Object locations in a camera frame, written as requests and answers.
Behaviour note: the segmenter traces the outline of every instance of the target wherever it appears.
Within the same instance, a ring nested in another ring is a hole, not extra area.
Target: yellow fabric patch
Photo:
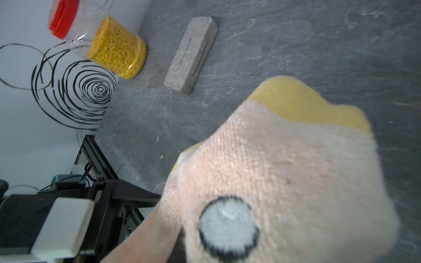
[[[195,149],[199,148],[199,146],[202,145],[202,144],[203,144],[203,141],[201,141],[201,142],[199,142],[199,143],[197,143],[197,144],[195,144],[195,145],[193,145],[193,146],[185,149],[182,153],[187,153],[188,151],[195,150]],[[176,171],[178,166],[179,166],[179,162],[177,160],[176,161],[176,164],[174,164],[173,169],[171,170],[171,172]]]
[[[262,82],[247,100],[266,105],[288,120],[333,124],[371,133],[370,123],[359,108],[330,104],[315,90],[292,77],[279,76]]]

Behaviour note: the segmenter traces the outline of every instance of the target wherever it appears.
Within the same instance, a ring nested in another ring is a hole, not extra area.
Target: plush toy eye
[[[198,228],[206,251],[221,262],[245,259],[258,243],[251,207],[236,196],[211,201],[200,215]]]

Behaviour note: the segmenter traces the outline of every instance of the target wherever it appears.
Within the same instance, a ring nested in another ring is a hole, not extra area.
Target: black metal frame
[[[119,180],[93,136],[85,136],[75,164],[82,153],[98,176],[87,197],[96,203],[89,231],[73,262],[99,262],[142,223],[144,217],[138,208],[154,207],[161,195]]]

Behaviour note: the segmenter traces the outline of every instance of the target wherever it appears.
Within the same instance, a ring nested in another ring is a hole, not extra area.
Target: white wall
[[[107,9],[111,7],[111,14],[133,32],[139,31],[150,1],[100,0],[106,3]],[[52,2],[52,0],[0,1],[0,47],[11,43],[30,46],[8,45],[0,49],[0,78],[9,84],[0,82],[0,179],[8,181],[10,186],[28,184],[42,188],[49,184],[53,175],[69,173],[80,148],[77,135],[81,140],[86,133],[95,133],[77,129],[80,127],[77,122],[59,112],[59,107],[67,104],[70,105],[70,109],[66,111],[76,116],[81,115],[69,100],[48,101],[47,98],[52,100],[54,94],[60,98],[57,84],[45,88],[47,96],[43,93],[42,88],[51,79],[52,71],[49,65],[44,64],[43,83],[40,78],[32,81],[32,72],[34,69],[39,70],[43,53],[62,42],[47,29]],[[49,54],[64,49],[66,47],[61,45],[53,48]],[[58,56],[53,57],[51,61],[55,62],[56,58]],[[62,57],[57,63],[54,83],[67,74],[68,65],[79,60],[81,58],[71,52]],[[69,83],[76,78],[77,71],[83,69],[86,68],[80,65],[71,74],[66,75]],[[109,82],[107,91],[111,95],[115,83],[109,78],[115,77],[116,82],[118,77],[110,76],[106,71],[101,71],[101,74]],[[38,87],[38,96],[33,94],[35,84]],[[77,97],[81,97],[80,91],[73,92],[70,84],[67,90],[70,100],[78,107],[84,108],[84,99],[80,100]],[[98,93],[98,90],[86,92],[93,94]],[[96,104],[89,106],[89,109],[94,109]],[[42,109],[62,124],[53,120]],[[87,123],[84,127],[91,129],[97,128],[99,123],[94,123],[89,118],[84,122]],[[34,190],[19,187],[8,191],[7,194],[31,192]]]

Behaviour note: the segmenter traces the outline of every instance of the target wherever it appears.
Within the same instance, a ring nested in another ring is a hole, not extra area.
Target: red lid
[[[79,0],[54,0],[48,15],[48,29],[53,35],[64,39],[75,20]]]

